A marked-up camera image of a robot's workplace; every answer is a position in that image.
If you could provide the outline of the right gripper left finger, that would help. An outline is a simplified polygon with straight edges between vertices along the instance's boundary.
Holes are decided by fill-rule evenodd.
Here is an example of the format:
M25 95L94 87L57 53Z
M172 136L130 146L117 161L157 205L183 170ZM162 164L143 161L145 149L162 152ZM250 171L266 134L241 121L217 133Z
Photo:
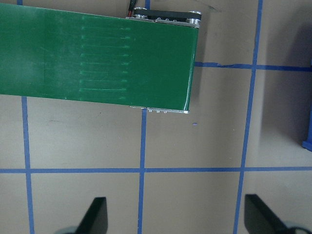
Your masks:
M106 197L96 197L77 228L77 234L106 234L108 215Z

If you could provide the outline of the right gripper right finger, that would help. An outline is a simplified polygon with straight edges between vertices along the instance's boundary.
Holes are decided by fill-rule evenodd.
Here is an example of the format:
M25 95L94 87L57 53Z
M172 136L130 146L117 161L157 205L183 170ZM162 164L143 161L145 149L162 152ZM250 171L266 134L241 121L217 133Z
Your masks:
M249 234L287 234L287 226L256 194L246 194L244 225Z

